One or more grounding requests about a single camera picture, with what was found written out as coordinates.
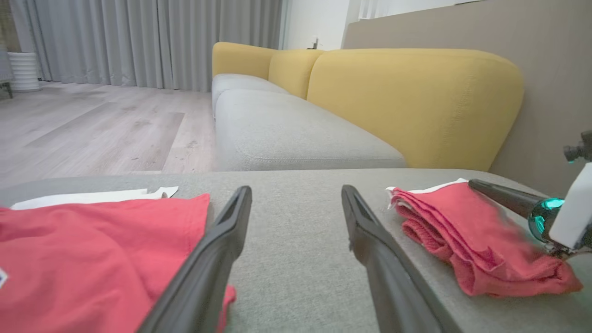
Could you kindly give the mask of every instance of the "white robot part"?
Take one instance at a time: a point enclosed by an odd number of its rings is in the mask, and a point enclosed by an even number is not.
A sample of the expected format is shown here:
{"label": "white robot part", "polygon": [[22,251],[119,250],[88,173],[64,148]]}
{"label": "white robot part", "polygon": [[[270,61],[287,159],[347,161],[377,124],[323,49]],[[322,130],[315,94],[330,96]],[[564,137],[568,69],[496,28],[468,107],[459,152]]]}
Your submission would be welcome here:
{"label": "white robot part", "polygon": [[581,247],[581,240],[592,224],[592,162],[586,163],[567,192],[549,237],[570,249]]}

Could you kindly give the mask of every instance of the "red shirt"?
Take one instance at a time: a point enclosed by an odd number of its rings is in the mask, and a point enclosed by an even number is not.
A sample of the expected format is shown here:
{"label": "red shirt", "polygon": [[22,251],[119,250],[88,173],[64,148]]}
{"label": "red shirt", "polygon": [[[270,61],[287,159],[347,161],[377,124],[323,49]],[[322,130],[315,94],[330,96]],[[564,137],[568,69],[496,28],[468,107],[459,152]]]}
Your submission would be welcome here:
{"label": "red shirt", "polygon": [[[135,331],[203,236],[209,200],[0,209],[2,330]],[[233,300],[229,286],[224,309]]]}

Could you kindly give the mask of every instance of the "red fabric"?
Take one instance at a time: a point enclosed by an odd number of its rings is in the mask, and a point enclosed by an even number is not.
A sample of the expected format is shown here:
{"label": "red fabric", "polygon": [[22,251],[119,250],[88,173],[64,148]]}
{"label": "red fabric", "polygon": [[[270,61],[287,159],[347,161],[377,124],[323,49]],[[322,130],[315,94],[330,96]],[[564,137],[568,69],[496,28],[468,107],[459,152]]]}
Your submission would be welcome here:
{"label": "red fabric", "polygon": [[[204,234],[210,196],[0,209],[5,332],[134,332]],[[227,287],[226,307],[234,301]]]}
{"label": "red fabric", "polygon": [[500,214],[467,183],[414,194],[396,188],[392,203],[406,217],[403,231],[452,265],[470,296],[533,296],[582,289],[570,265],[529,242],[524,229]]}

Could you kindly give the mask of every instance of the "wooden floor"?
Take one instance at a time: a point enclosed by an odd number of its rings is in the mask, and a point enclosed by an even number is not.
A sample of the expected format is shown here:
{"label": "wooden floor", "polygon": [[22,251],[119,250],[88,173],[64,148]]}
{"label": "wooden floor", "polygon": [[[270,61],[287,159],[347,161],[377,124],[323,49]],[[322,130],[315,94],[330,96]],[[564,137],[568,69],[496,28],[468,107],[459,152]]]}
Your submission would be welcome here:
{"label": "wooden floor", "polygon": [[44,178],[214,167],[211,94],[45,85],[0,101],[0,188]]}

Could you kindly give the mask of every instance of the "white planter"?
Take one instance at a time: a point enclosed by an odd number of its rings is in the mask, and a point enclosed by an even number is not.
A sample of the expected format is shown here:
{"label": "white planter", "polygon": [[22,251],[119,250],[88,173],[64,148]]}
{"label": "white planter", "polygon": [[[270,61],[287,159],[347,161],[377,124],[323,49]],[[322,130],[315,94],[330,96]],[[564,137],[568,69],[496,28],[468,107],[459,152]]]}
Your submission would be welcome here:
{"label": "white planter", "polygon": [[10,82],[12,91],[39,91],[41,86],[37,79],[37,56],[35,53],[8,52],[14,79]]}

